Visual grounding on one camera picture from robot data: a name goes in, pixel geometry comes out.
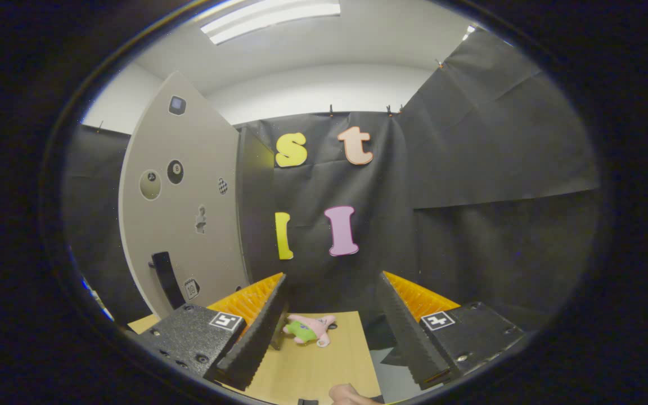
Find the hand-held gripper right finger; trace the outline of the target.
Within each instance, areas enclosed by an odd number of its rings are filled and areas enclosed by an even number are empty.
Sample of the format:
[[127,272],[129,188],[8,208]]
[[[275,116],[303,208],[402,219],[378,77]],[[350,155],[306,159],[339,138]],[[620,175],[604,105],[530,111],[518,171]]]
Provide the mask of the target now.
[[458,304],[390,272],[378,276],[376,297],[412,379],[422,389],[488,366],[525,334],[480,301]]

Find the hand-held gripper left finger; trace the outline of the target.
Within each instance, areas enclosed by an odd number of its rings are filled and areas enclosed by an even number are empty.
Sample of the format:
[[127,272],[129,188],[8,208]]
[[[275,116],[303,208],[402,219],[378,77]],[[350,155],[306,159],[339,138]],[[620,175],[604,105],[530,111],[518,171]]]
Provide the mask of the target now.
[[278,273],[209,306],[186,303],[132,337],[194,379],[245,390],[280,330],[287,290],[286,275]]

